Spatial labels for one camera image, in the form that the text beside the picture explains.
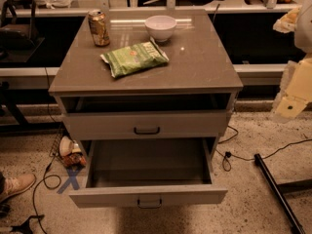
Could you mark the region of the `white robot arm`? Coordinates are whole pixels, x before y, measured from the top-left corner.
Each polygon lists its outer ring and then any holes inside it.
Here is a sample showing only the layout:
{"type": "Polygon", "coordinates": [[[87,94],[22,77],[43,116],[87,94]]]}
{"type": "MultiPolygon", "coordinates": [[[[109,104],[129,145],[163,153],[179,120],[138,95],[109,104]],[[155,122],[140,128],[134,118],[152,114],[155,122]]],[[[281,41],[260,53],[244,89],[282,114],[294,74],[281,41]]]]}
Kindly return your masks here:
{"type": "Polygon", "coordinates": [[[273,29],[294,33],[294,45],[305,53],[299,62],[289,61],[280,82],[272,113],[279,123],[287,123],[298,116],[312,101],[312,0],[290,10],[277,19],[273,29]]]}

